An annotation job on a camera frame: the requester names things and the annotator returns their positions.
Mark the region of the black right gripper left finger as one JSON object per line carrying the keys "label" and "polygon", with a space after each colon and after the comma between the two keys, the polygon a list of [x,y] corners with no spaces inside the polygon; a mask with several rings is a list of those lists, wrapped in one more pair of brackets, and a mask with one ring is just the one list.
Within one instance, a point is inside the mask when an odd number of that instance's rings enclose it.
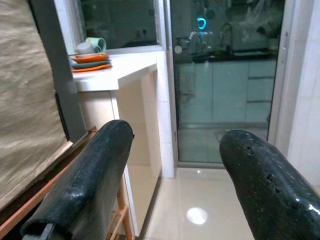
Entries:
{"label": "black right gripper left finger", "polygon": [[124,120],[103,125],[21,227],[23,239],[106,239],[133,139]]}

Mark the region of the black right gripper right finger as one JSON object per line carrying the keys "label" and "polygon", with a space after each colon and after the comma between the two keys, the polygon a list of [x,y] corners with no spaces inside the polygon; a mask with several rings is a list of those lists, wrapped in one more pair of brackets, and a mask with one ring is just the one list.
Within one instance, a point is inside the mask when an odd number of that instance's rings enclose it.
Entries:
{"label": "black right gripper right finger", "polygon": [[219,153],[254,239],[320,238],[320,195],[275,146],[230,130]]}

